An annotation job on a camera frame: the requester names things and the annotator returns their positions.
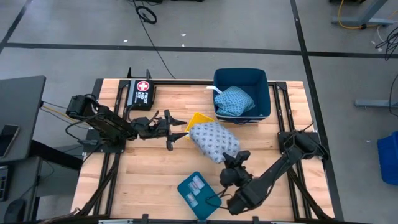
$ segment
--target wooden tabletop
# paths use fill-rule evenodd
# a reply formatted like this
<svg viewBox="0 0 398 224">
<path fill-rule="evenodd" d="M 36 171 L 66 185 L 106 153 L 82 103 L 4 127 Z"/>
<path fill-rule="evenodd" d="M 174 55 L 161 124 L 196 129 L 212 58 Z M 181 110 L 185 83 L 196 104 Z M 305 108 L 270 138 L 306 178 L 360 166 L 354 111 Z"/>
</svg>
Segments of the wooden tabletop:
<svg viewBox="0 0 398 224">
<path fill-rule="evenodd" d="M 104 79 L 99 95 L 99 103 L 110 107 L 111 110 L 115 104 L 118 83 L 118 79 Z M 287 82 L 287 86 L 295 128 L 303 129 L 312 122 L 303 83 Z M 204 85 L 157 85 L 155 103 L 151 111 L 132 111 L 131 118 L 152 117 L 157 110 L 160 111 L 159 115 L 163 116 L 163 111 L 169 109 L 175 119 L 182 121 L 188 122 L 194 112 L 215 119 L 212 90 L 207 90 L 205 87 Z M 251 156 L 244 165 L 254 176 L 260 176 L 280 157 L 275 99 L 272 88 L 269 90 L 271 115 L 268 118 L 256 124 L 222 123 L 236 135 L 243 150 L 250 150 Z M 282 111 L 285 112 L 282 92 L 279 96 Z M 284 122 L 286 130 L 289 130 L 285 113 Z M 172 131 L 182 132 L 186 126 L 172 127 Z M 102 153 L 93 154 L 83 164 L 72 210 L 75 207 L 82 208 L 96 190 L 103 157 Z M 302 164 L 308 191 L 325 213 L 334 217 L 321 160 L 318 158 L 303 160 Z M 185 138 L 174 144 L 172 152 L 166 150 L 164 138 L 128 141 L 120 160 L 111 218 L 141 218 L 142 214 L 146 213 L 151 219 L 194 220 L 196 217 L 178 193 L 177 185 L 193 172 L 199 171 L 213 189 L 219 192 L 223 189 L 219 183 L 222 168 L 224 164 L 214 163 L 205 157 L 194 143 Z M 230 187 L 227 193 L 233 194 L 235 190 L 236 187 Z M 301 196 L 297 188 L 296 191 L 300 214 L 304 217 Z M 103 197 L 100 213 L 104 212 L 105 203 L 106 197 Z M 259 208 L 235 216 L 230 215 L 227 210 L 217 209 L 208 219 L 252 220 L 253 216 L 258 216 L 260 220 L 294 219 L 286 174 L 276 182 L 271 195 Z"/>
</svg>

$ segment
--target teal box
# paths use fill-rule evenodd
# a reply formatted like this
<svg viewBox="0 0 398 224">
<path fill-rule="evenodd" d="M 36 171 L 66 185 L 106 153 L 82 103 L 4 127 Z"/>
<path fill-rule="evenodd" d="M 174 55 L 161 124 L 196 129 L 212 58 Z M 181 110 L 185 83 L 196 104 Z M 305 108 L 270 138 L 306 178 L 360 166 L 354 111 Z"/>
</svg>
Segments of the teal box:
<svg viewBox="0 0 398 224">
<path fill-rule="evenodd" d="M 214 196 L 216 192 L 199 172 L 194 172 L 185 179 L 177 187 L 177 190 L 199 220 L 206 220 L 219 206 L 221 206 L 221 199 L 219 196 Z"/>
</svg>

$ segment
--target table leg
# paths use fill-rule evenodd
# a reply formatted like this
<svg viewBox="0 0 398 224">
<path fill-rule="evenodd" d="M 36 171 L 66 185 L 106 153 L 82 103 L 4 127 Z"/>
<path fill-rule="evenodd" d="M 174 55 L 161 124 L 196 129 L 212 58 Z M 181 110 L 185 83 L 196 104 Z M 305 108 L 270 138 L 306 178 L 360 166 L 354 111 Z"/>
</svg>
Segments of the table leg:
<svg viewBox="0 0 398 224">
<path fill-rule="evenodd" d="M 80 170 L 80 167 L 83 164 L 83 161 L 81 159 L 78 159 L 75 156 L 68 155 L 64 152 L 60 152 L 35 140 L 32 140 L 29 155 L 39 156 L 46 161 L 54 162 L 58 165 L 68 167 L 74 170 Z"/>
</svg>

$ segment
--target blue storage bin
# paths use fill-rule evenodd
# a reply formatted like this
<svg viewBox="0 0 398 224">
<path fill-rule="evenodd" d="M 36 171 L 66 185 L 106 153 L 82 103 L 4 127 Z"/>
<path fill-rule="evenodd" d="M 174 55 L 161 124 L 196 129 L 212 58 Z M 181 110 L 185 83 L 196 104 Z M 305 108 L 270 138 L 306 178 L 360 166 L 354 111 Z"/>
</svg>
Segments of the blue storage bin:
<svg viewBox="0 0 398 224">
<path fill-rule="evenodd" d="M 379 161 L 381 177 L 387 184 L 398 185 L 398 132 L 379 139 L 377 148 L 379 150 Z"/>
<path fill-rule="evenodd" d="M 265 71 L 255 68 L 221 68 L 214 74 L 213 85 L 221 91 L 231 86 L 239 87 L 253 99 L 255 104 L 253 109 L 239 117 L 216 114 L 218 120 L 245 124 L 261 121 L 270 115 L 271 100 Z M 213 91 L 213 102 L 216 95 L 217 92 Z M 215 104 L 214 109 L 217 112 L 218 107 Z"/>
</svg>

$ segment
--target gray floor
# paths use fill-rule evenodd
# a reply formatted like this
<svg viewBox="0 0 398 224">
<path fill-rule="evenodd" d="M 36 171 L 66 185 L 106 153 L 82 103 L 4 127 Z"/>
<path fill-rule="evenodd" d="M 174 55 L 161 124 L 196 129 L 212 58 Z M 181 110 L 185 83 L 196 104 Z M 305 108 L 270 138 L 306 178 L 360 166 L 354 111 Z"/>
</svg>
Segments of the gray floor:
<svg viewBox="0 0 398 224">
<path fill-rule="evenodd" d="M 359 14 L 370 1 L 362 6 L 347 5 L 343 14 Z M 0 0 L 0 39 L 24 2 Z M 296 2 L 308 51 L 379 53 L 372 43 L 379 42 L 375 29 L 345 30 L 330 24 L 338 6 L 327 0 Z M 159 23 L 146 27 L 158 46 L 300 50 L 289 0 L 166 1 L 151 8 Z M 389 1 L 377 15 L 388 17 L 395 10 L 398 2 Z M 381 28 L 383 38 L 393 28 Z M 122 0 L 34 0 L 9 42 L 150 46 L 134 9 Z M 310 100 L 301 56 L 161 54 L 177 78 L 212 78 L 217 68 L 225 67 L 261 68 L 270 80 L 304 81 Z M 398 120 L 387 110 L 355 108 L 353 101 L 387 99 L 398 72 L 397 60 L 310 57 L 310 62 L 345 220 L 396 223 L 398 187 L 381 180 L 376 141 L 395 131 Z M 170 78 L 155 52 L 5 48 L 0 54 L 0 78 L 45 75 L 44 100 L 64 106 L 72 95 L 91 92 L 96 78 L 125 77 L 130 66 L 134 75 L 143 75 L 148 68 L 154 78 Z M 76 144 L 65 135 L 65 127 L 65 123 L 40 112 L 34 139 L 52 147 Z M 81 129 L 73 132 L 85 135 Z M 81 150 L 71 154 L 81 154 Z M 72 202 L 77 173 L 56 167 L 52 178 L 40 192 L 50 194 L 56 187 L 63 189 L 63 195 L 42 197 L 39 218 L 67 213 L 69 206 L 55 205 Z"/>
</svg>

